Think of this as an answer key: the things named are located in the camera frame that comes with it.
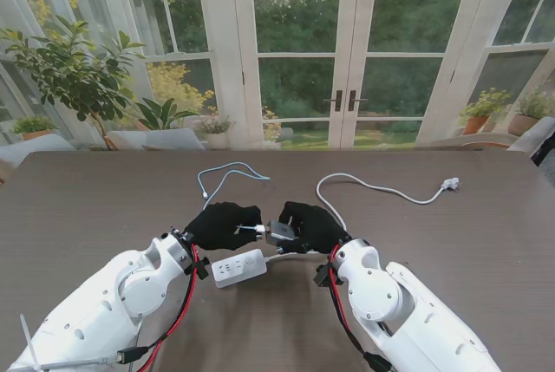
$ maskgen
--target red cable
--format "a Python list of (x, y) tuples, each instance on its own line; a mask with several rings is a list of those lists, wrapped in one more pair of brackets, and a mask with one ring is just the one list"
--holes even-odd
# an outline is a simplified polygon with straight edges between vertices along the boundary
[[(339, 250), (339, 245), (336, 245), (335, 248), (333, 248), (333, 251), (330, 254), (330, 262), (333, 261), (333, 258), (335, 257), (337, 251)], [(336, 296), (336, 300), (337, 300), (337, 304), (339, 305), (339, 310), (341, 311), (341, 317), (343, 318), (343, 322), (345, 323), (345, 327), (347, 328), (348, 331), (350, 331), (350, 327), (349, 324), (347, 323), (347, 317), (345, 317), (345, 312), (343, 311), (343, 305), (341, 304), (341, 298), (339, 297), (339, 290), (337, 289), (337, 285), (336, 285), (336, 276), (333, 273), (333, 269), (330, 267), (330, 282), (331, 282), (331, 289), (333, 290), (333, 293)]]
[[(191, 249), (193, 250), (193, 260), (194, 260), (194, 262), (199, 261), (199, 255), (197, 254), (197, 249), (195, 248), (195, 246), (191, 245)], [(183, 317), (185, 317), (185, 313), (187, 313), (187, 308), (189, 307), (189, 303), (191, 302), (191, 298), (193, 297), (194, 285), (195, 285), (195, 281), (196, 281), (196, 278), (197, 278), (197, 269), (196, 268), (193, 270), (193, 273), (191, 275), (192, 275), (191, 281), (193, 281), (193, 283), (191, 284), (191, 293), (189, 294), (189, 298), (185, 302), (185, 307), (183, 308), (183, 311), (181, 311), (180, 318), (177, 319), (177, 321), (175, 322), (173, 327), (167, 332), (168, 336), (170, 336), (173, 333), (173, 331), (177, 328), (177, 326), (180, 325), (181, 320), (183, 320)], [(160, 347), (162, 346), (162, 343), (163, 343), (163, 341), (158, 342), (158, 344), (156, 344), (156, 346), (154, 347), (153, 352), (150, 354), (150, 356), (148, 357), (145, 364), (142, 365), (137, 372), (145, 372), (148, 369), (148, 367), (156, 360), (156, 356), (158, 355), (158, 351), (160, 350)]]

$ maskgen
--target power strip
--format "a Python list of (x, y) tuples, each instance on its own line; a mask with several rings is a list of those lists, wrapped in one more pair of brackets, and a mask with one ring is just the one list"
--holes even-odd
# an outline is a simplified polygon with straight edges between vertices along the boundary
[(212, 274), (218, 288), (240, 283), (266, 271), (266, 258), (259, 249), (212, 263)]

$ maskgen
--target glass pane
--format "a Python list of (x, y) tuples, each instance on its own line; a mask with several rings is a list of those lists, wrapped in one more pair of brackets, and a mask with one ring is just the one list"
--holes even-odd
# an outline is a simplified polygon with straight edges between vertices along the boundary
[(147, 70), (154, 98), (160, 104), (174, 98), (178, 111), (218, 114), (210, 60), (151, 62)]
[(421, 121), (358, 121), (354, 149), (410, 149)]
[(16, 84), (33, 113), (48, 116), (58, 127), (58, 133), (61, 134), (66, 140), (71, 140), (73, 136), (69, 132), (68, 127), (63, 122), (56, 109), (49, 103), (45, 105), (41, 103), (38, 88), (36, 86), (35, 89), (31, 88), (28, 81), (25, 80), (13, 62), (0, 61), (0, 63), (2, 63), (11, 79)]
[(167, 2), (179, 51), (186, 53), (208, 51), (200, 0), (167, 0)]
[(424, 116), (440, 58), (368, 58), (359, 116)]
[(339, 0), (254, 0), (258, 52), (334, 52)]
[(23, 116), (23, 110), (0, 75), (0, 122), (12, 121)]
[(460, 0), (375, 0), (369, 51), (444, 52)]
[(539, 0), (513, 0), (497, 31), (493, 45), (520, 42)]
[(146, 55), (163, 55), (173, 52), (172, 37), (167, 26), (163, 0), (129, 0), (139, 31), (140, 41), (147, 46)]
[(513, 103), (546, 53), (542, 50), (490, 54), (468, 103), (474, 103), (480, 98), (482, 90), (489, 91), (491, 88), (506, 90), (512, 95), (506, 103)]
[(113, 45), (114, 25), (108, 12), (106, 0), (69, 0), (75, 18), (88, 22), (89, 37), (101, 47), (101, 44)]
[(264, 149), (328, 149), (328, 122), (290, 122), (264, 124)]
[(544, 0), (526, 42), (549, 42), (555, 38), (555, 0)]
[(54, 21), (56, 14), (69, 19), (69, 13), (63, 0), (27, 0), (36, 20), (42, 29), (47, 21)]
[(310, 118), (330, 115), (333, 58), (261, 58), (262, 106), (268, 119)]

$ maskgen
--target light blue cable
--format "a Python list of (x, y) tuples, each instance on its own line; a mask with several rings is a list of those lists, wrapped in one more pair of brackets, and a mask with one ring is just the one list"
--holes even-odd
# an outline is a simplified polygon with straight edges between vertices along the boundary
[[(257, 173), (256, 171), (254, 171), (254, 169), (252, 169), (251, 166), (249, 166), (248, 164), (246, 164), (244, 162), (241, 162), (241, 161), (230, 162), (229, 164), (225, 164), (224, 166), (215, 166), (214, 168), (208, 168), (207, 170), (203, 170), (203, 171), (201, 171), (200, 173), (197, 174), (197, 181), (199, 182), (200, 189), (202, 190), (202, 197), (207, 199), (208, 195), (206, 194), (205, 187), (202, 185), (202, 181), (200, 180), (200, 177), (202, 177), (202, 175), (204, 175), (206, 173), (211, 173), (212, 171), (218, 171), (218, 170), (227, 168), (229, 166), (246, 166), (249, 170), (251, 170), (251, 173), (258, 176), (259, 179), (262, 179), (262, 180), (270, 179), (270, 177), (265, 177), (264, 175)], [(248, 174), (245, 174), (245, 173), (241, 173), (241, 174), (246, 175), (247, 177), (253, 178), (251, 175), (248, 175)]]
[[(205, 174), (205, 173), (210, 173), (212, 171), (218, 171), (221, 170), (223, 168), (227, 168), (229, 166), (236, 166), (236, 165), (240, 165), (240, 166), (246, 166), (249, 170), (251, 170), (251, 172), (255, 175), (251, 175), (251, 174), (247, 174), (247, 173), (243, 173), (242, 171), (239, 170), (230, 170), (227, 173), (225, 173), (224, 177), (222, 178), (222, 180), (219, 182), (218, 187), (216, 187), (216, 190), (214, 190), (214, 193), (212, 193), (212, 195), (210, 195), (210, 197), (208, 197), (208, 194), (206, 194), (206, 190), (204, 188), (204, 186), (202, 185), (202, 181), (200, 179), (200, 177)], [(206, 199), (205, 204), (202, 206), (202, 210), (205, 210), (206, 207), (210, 204), (210, 201), (214, 198), (214, 196), (216, 196), (216, 194), (218, 194), (219, 189), (222, 187), (222, 185), (224, 185), (225, 183), (225, 179), (227, 179), (227, 176), (229, 174), (241, 174), (244, 175), (245, 177), (248, 177), (249, 179), (259, 179), (261, 181), (267, 181), (270, 179), (270, 177), (266, 177), (262, 174), (257, 173), (256, 171), (254, 171), (254, 169), (252, 169), (251, 166), (249, 166), (248, 164), (245, 164), (244, 162), (230, 162), (229, 164), (225, 164), (224, 166), (216, 166), (214, 168), (208, 168), (207, 170), (201, 171), (198, 175), (197, 175), (197, 180), (199, 182), (199, 186), (200, 189), (202, 190), (202, 196)]]

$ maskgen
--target wooden table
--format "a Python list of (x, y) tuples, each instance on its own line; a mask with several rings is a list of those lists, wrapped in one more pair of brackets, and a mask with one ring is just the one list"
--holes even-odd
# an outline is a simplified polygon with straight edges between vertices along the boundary
[[(444, 179), (459, 177), (460, 192), (430, 206), (348, 183), (330, 183), (323, 192), (352, 236), (373, 244), (384, 266), (408, 263), (482, 338), (504, 372), (555, 370), (555, 190), (523, 154), (508, 152), (33, 153), (0, 190), (0, 367), (25, 346), (20, 312), (36, 330), (112, 256), (146, 249), (170, 225), (184, 226), (202, 204), (197, 172), (233, 160), (271, 181), (231, 176), (218, 201), (256, 204), (264, 220), (276, 218), (286, 200), (318, 204), (315, 185), (332, 172), (423, 199)], [(213, 189), (221, 175), (207, 175), (206, 186)], [(243, 250), (255, 247), (273, 254), (262, 242)], [(233, 252), (203, 254), (217, 261)], [(312, 283), (321, 261), (278, 259), (265, 275), (222, 290), (211, 277), (200, 282), (157, 369), (369, 370), (343, 333), (328, 291)], [(182, 278), (173, 285), (166, 322), (185, 284)], [(142, 338), (161, 327), (151, 322)]]

